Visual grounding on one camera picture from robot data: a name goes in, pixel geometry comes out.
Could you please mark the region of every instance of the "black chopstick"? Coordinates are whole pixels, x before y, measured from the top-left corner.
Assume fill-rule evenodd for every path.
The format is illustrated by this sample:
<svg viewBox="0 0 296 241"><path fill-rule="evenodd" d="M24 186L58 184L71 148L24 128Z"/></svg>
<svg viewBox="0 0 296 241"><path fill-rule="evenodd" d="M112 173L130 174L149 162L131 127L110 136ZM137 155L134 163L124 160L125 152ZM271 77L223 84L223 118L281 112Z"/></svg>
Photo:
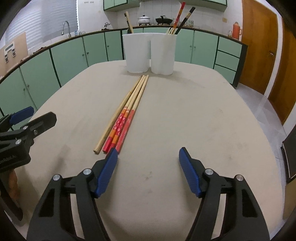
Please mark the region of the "black chopstick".
<svg viewBox="0 0 296 241"><path fill-rule="evenodd" d="M191 16L191 14L193 13L195 7L192 7L189 11L189 13L187 13L186 17L183 19L182 23L180 24L180 26L178 27L178 30L175 32L175 34L178 34L178 32L180 32L180 30L182 29L182 27L184 26L184 24L187 22L188 18Z"/></svg>

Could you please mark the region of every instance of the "kettle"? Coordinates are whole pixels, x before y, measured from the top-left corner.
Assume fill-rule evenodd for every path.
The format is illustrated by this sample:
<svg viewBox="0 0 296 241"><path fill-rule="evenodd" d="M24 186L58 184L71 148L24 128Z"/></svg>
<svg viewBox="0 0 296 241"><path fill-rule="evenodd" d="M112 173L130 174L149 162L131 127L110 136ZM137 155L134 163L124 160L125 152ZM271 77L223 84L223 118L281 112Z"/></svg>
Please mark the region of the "kettle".
<svg viewBox="0 0 296 241"><path fill-rule="evenodd" d="M238 22L235 22L233 25L232 37L239 40L240 35L242 35L242 28L240 28Z"/></svg>

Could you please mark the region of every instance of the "chopstick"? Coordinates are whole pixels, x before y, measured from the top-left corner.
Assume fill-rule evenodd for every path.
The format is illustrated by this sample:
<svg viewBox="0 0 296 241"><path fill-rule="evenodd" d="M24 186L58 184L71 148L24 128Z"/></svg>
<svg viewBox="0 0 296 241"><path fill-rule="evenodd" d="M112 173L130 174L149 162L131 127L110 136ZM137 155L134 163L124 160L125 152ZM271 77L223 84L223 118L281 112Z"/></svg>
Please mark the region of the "chopstick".
<svg viewBox="0 0 296 241"><path fill-rule="evenodd" d="M126 134L127 134L128 129L129 129L130 125L131 125L131 122L133 120L133 117L135 115L137 107L139 105L140 99L141 99L141 97L143 95L143 92L144 92L145 86L147 84L148 78L149 78L149 75L146 76L145 82L144 82L144 84L143 84L143 86L142 86L142 88L140 90L140 93L139 93L139 95L138 95L138 97L137 97L137 99L136 99L136 101L135 101L135 103L133 105L133 108L132 108L132 110L131 110L131 112L130 112L127 120L126 120L126 123L125 123L125 125L124 125L124 127L122 129L121 135L120 135L120 137L118 139L118 142L117 142L117 145L116 145L116 150L118 151L118 153L120 152L120 150L122 148L124 139L126 138Z"/></svg>
<svg viewBox="0 0 296 241"><path fill-rule="evenodd" d="M182 23L180 24L178 30L176 31L175 34L178 34L180 32L180 30L182 29L182 27L184 26L184 24L187 22L188 18L191 16L191 14L193 13L195 7L192 7L189 11L189 13L187 13L186 17L184 18L184 20L182 21Z"/></svg>
<svg viewBox="0 0 296 241"><path fill-rule="evenodd" d="M116 130L115 136L114 136L114 138L112 140L112 143L110 145L110 148L109 148L108 152L111 150L111 148L116 146L118 138L119 138L119 136L121 134L121 131L122 131L123 127L124 127L124 124L126 123L126 119L127 119L128 115L129 115L129 113L130 113L130 111L131 111L131 109L132 109L132 107L133 107L133 105L135 103L135 100L136 100L140 90L142 89L142 86L143 86L145 80L146 80L146 76L143 76L142 79L141 79L140 85L137 88L131 102L129 103L128 108L127 108L127 110L126 110L126 112L125 112L125 114L124 114L124 116L123 116L117 130Z"/></svg>
<svg viewBox="0 0 296 241"><path fill-rule="evenodd" d="M124 16L125 16L125 18L126 18L126 22L127 22L127 24L128 24L128 27L129 27L129 29L131 30L131 33L133 34L133 26L132 26L132 24L131 24L131 21L129 20L129 14L128 14L128 11L126 11L126 12L124 13Z"/></svg>
<svg viewBox="0 0 296 241"><path fill-rule="evenodd" d="M104 145L104 143L105 143L105 141L106 141L106 139L107 139L107 137L109 135L109 132L112 129L112 126L114 125L115 121L117 120L117 117L119 116L120 112L122 111L122 108L125 106L128 99L130 98L130 96L132 95L134 90L136 89L136 87L137 87L138 83L140 82L141 78L142 78L142 76L138 79L138 81L136 82L134 87L127 93L127 95L124 97L121 104L119 105L119 107L115 111L115 113L112 116L110 122L108 123L107 127L105 128L102 137L100 138L98 144L94 148L94 153L99 154L100 150L102 149L102 147L103 147L103 145Z"/></svg>
<svg viewBox="0 0 296 241"><path fill-rule="evenodd" d="M177 18L176 18L176 21L175 21L175 23L174 23L173 29L170 31L170 34L174 34L174 31L175 31L175 29L176 29L176 27L177 27L177 24L178 24L178 22L179 22L179 19L180 19L180 16L181 16L181 14L182 14L182 11L183 11L183 9L184 9L184 6L185 6L185 2L182 2L181 8L180 8L179 13L178 13L178 15L177 15Z"/></svg>
<svg viewBox="0 0 296 241"><path fill-rule="evenodd" d="M107 141L106 141L106 143L105 143L105 145L104 145L104 147L103 147L103 152L104 152L104 153L108 153L108 151L109 151L109 149L110 149L110 146L111 146L111 143L112 143L112 141L113 141L113 138L114 138L114 136L115 136L115 133L116 133L116 131L117 131L117 129L118 129L120 123L121 123L121 120L122 120L122 118L123 118L123 116L124 116L124 114L125 114L125 112L126 112L128 106L129 106L130 102L132 101L132 99L133 99L133 97L134 97L136 91L137 91L138 89L140 89L141 86L142 86L141 81L142 81L143 77L144 77L144 75L141 77L141 79L140 79L140 81L138 82L136 88L134 89L133 93L131 94L130 98L128 99L127 103L125 104L124 108L122 109L120 115L118 116L118 118L117 118L117 120L116 120L116 122L115 122L115 124L114 124L114 126L113 126L113 128L112 128L112 130L110 131L109 136L108 136L108 138L107 138Z"/></svg>

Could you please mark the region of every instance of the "cabinet drawer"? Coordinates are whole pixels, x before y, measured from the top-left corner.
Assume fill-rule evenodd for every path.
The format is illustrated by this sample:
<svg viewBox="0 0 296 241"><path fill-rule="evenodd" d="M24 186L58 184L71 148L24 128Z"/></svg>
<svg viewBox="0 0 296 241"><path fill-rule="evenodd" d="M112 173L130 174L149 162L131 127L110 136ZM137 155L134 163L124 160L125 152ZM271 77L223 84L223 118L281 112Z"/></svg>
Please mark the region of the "cabinet drawer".
<svg viewBox="0 0 296 241"><path fill-rule="evenodd" d="M226 69L224 67L215 65L214 70L219 72L229 83L233 83L234 77L235 77L235 71L232 71L230 69Z"/></svg>
<svg viewBox="0 0 296 241"><path fill-rule="evenodd" d="M240 57L242 45L226 38L219 38L218 50Z"/></svg>
<svg viewBox="0 0 296 241"><path fill-rule="evenodd" d="M239 58L218 51L215 64L218 64L218 65L221 65L223 67L227 67L229 69L232 69L232 70L236 71L237 66L239 64Z"/></svg>

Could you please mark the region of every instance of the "window blind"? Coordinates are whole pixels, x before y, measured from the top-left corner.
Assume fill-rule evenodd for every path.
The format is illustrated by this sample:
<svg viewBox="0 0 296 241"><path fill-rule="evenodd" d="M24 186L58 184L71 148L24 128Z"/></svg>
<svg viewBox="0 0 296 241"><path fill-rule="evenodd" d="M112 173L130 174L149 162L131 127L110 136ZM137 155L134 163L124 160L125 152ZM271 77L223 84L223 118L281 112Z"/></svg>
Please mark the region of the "window blind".
<svg viewBox="0 0 296 241"><path fill-rule="evenodd" d="M76 0L31 0L8 26L5 42L26 32L30 49L61 35L64 21L69 22L71 32L78 30Z"/></svg>

